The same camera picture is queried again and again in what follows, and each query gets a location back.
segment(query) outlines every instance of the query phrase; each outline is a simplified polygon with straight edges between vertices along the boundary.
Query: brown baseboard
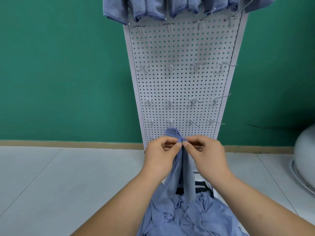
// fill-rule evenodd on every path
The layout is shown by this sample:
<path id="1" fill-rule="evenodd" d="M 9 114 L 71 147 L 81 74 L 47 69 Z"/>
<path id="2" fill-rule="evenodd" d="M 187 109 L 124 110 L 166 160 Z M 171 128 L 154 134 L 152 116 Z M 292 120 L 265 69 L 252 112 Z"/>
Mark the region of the brown baseboard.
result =
<path id="1" fill-rule="evenodd" d="M 61 148 L 102 148 L 143 150 L 142 143 L 100 143 L 100 142 L 59 142 L 59 141 L 16 141 L 0 140 L 0 146 L 61 147 Z M 293 154 L 293 147 L 224 146 L 226 152 Z"/>

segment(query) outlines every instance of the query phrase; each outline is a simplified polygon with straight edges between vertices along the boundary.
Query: pegboard frame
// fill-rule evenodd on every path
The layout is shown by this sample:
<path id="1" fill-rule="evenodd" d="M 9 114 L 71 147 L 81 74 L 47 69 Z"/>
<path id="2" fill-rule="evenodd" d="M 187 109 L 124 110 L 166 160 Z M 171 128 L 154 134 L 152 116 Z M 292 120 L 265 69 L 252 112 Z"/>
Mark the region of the pegboard frame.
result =
<path id="1" fill-rule="evenodd" d="M 247 19 L 248 19 L 248 13 L 245 13 L 245 11 L 242 11 L 240 23 L 238 27 L 238 32 L 237 32 L 237 36 L 235 40 L 235 45 L 234 45 L 234 49 L 232 53 L 232 58 L 230 62 L 231 65 L 235 65 L 237 63 L 238 54 L 241 47 Z M 135 98 L 136 98 L 137 111 L 138 111 L 138 116 L 139 116 L 141 136 L 142 136 L 144 149 L 146 149 L 147 139 L 146 139 L 146 134 L 145 134 L 144 116 L 141 109 L 139 86 L 138 86 L 137 75 L 136 75 L 136 66 L 134 62 L 134 55 L 133 55 L 133 50 L 132 50 L 132 41 L 131 41 L 129 25 L 124 25 L 123 28 L 124 28 L 124 35 L 125 35 L 125 40 L 126 40 L 127 52 L 128 52 L 130 71 L 131 71 L 131 76 L 132 76 L 132 83 L 133 83 L 134 93 L 135 93 Z M 231 67 L 231 66 L 229 67 L 226 83 L 224 87 L 224 92 L 223 92 L 224 96 L 229 94 L 232 77 L 234 75 L 234 70 L 235 70 L 235 67 Z M 227 101 L 227 98 L 222 98 L 221 100 L 220 109 L 219 109 L 218 118 L 217 118 L 218 122 L 222 122 L 226 101 Z M 219 130 L 220 130 L 220 124 L 216 123 L 214 136 L 213 136 L 214 139 L 217 139 Z"/>

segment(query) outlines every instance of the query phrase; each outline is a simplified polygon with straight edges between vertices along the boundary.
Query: white pegboard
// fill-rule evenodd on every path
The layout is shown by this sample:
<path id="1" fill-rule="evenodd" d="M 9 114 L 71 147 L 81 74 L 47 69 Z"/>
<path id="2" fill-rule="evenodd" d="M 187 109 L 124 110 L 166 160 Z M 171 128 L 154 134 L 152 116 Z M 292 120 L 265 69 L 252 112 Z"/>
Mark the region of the white pegboard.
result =
<path id="1" fill-rule="evenodd" d="M 202 12 L 184 12 L 175 19 L 167 16 L 165 22 L 144 17 L 135 23 L 130 18 L 130 24 L 124 26 L 144 147 L 152 138 L 164 135 L 170 120 L 183 136 L 218 135 L 220 125 L 207 119 L 221 122 L 227 98 L 219 98 L 216 104 L 211 98 L 229 94 L 234 67 L 216 66 L 217 62 L 236 63 L 247 14 L 238 13 L 230 26 L 225 19 L 232 12 L 220 11 L 205 18 L 204 28 L 199 23 L 198 30 L 194 21 L 204 17 Z M 167 23 L 174 23 L 174 34 L 164 25 Z M 140 33 L 134 26 L 145 27 Z M 196 63 L 206 64 L 194 71 L 191 64 Z M 170 72 L 165 65 L 174 65 L 174 70 Z M 170 105 L 167 100 L 173 99 Z M 191 104 L 189 99 L 201 103 Z"/>

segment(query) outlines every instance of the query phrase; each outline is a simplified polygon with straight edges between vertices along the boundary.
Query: wall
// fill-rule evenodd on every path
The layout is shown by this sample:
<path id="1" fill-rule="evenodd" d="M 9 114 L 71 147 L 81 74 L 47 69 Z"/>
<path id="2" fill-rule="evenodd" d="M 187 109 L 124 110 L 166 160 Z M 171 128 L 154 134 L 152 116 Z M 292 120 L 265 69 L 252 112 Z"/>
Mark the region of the wall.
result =
<path id="1" fill-rule="evenodd" d="M 251 13 L 220 129 L 291 146 L 315 122 L 315 0 Z M 102 0 L 1 0 L 0 139 L 141 142 L 120 24 Z"/>

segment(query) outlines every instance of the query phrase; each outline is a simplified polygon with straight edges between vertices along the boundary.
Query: tile floor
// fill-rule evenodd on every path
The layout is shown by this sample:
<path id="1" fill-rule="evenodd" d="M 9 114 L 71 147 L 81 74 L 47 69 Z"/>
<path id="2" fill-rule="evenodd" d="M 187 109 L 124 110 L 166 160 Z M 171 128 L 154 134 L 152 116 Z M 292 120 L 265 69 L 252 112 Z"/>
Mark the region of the tile floor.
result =
<path id="1" fill-rule="evenodd" d="M 0 147 L 0 235 L 70 235 L 141 169 L 142 150 Z M 315 224 L 291 155 L 227 153 L 231 171 Z"/>

